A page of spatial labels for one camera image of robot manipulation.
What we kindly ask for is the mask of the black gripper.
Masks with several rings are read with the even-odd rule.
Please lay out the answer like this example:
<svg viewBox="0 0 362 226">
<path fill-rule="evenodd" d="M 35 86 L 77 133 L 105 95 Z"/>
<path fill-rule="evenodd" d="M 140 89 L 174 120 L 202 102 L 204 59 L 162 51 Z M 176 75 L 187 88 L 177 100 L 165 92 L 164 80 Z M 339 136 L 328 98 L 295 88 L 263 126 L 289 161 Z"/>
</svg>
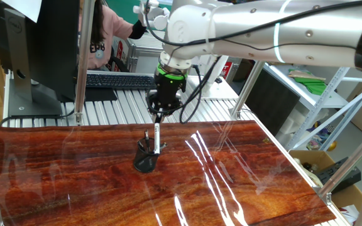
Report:
<svg viewBox="0 0 362 226">
<path fill-rule="evenodd" d="M 186 77 L 158 74 L 154 76 L 156 90 L 148 90 L 146 104 L 154 123 L 161 123 L 163 115 L 172 115 L 183 103 L 181 95 L 177 92 L 185 92 Z"/>
</svg>

